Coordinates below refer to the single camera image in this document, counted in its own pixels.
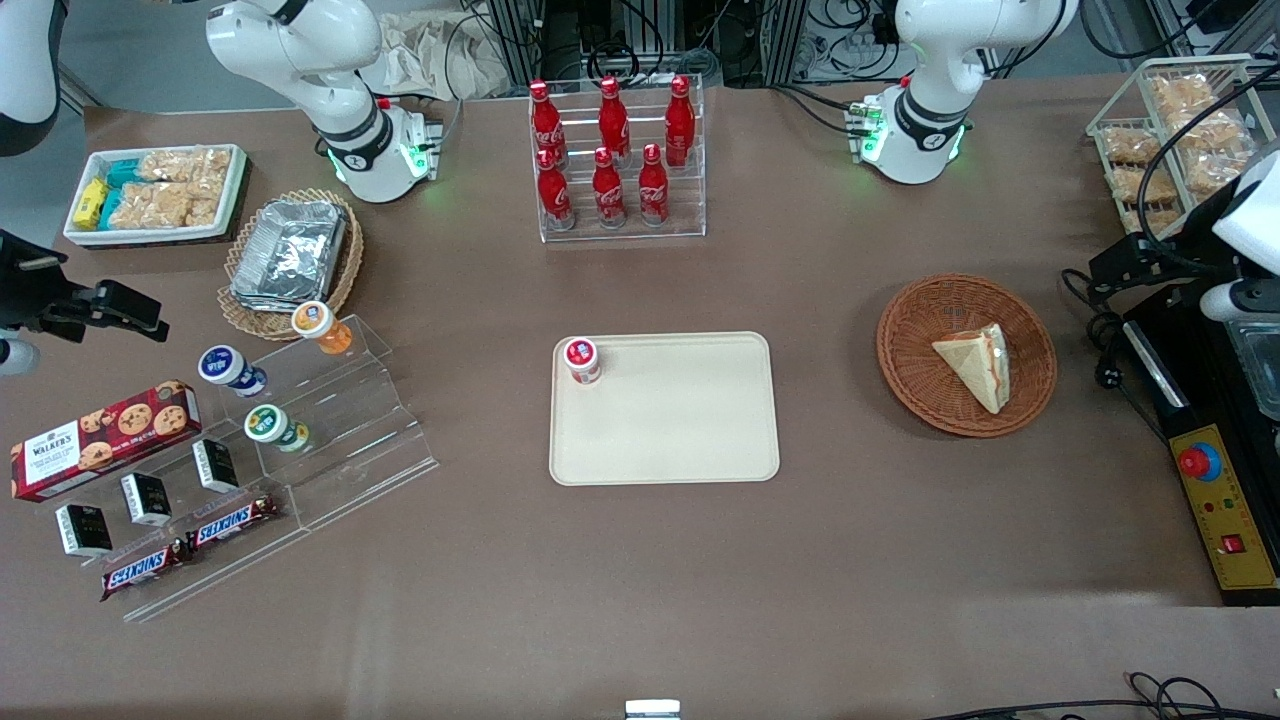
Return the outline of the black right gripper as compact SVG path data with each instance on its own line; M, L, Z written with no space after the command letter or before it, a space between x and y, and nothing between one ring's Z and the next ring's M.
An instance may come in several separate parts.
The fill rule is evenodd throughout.
M95 291L67 279L63 252L1 232L1 327L54 336L83 336L87 327L131 331L164 343L169 324L161 304L118 281L100 281Z

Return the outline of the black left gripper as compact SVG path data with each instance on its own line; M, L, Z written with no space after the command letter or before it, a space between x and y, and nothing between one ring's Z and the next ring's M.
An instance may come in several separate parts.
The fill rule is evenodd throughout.
M1221 284L1253 277L1253 263L1213 229L1253 193L1231 182L1189 213L1180 228L1164 242L1174 259L1164 259L1144 233L1123 236L1094 255L1091 273L1091 306L1107 307L1121 292L1148 286L1172 284L1189 295L1206 295Z

